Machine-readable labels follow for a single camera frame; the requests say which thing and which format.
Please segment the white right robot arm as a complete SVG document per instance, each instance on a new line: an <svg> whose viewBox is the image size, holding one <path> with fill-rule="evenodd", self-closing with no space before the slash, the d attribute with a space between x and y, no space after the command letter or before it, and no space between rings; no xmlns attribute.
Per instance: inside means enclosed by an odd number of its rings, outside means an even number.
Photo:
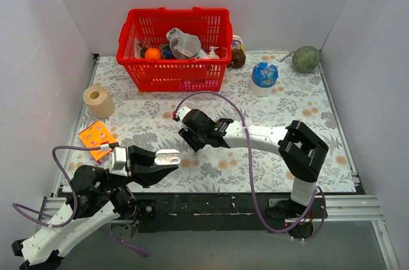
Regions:
<svg viewBox="0 0 409 270"><path fill-rule="evenodd" d="M173 114L183 128L179 135L198 152L205 146L245 148L279 155L294 175L289 209L296 217L304 217L313 208L311 198L328 153L327 144L301 121L289 126L245 127L238 121L222 118L213 121L198 109L182 107Z"/></svg>

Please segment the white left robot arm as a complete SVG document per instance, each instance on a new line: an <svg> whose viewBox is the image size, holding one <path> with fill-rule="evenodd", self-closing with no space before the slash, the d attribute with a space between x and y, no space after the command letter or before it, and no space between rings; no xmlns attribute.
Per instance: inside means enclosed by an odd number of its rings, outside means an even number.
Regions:
<svg viewBox="0 0 409 270"><path fill-rule="evenodd" d="M12 244L13 253L24 259L21 269L57 269L70 251L89 235L117 219L139 220L155 216L153 199L137 199L128 184L143 188L159 183L178 169L180 153L175 149L147 151L137 146L104 143L109 168L82 165L68 179L71 194L48 221L37 221L40 229Z"/></svg>

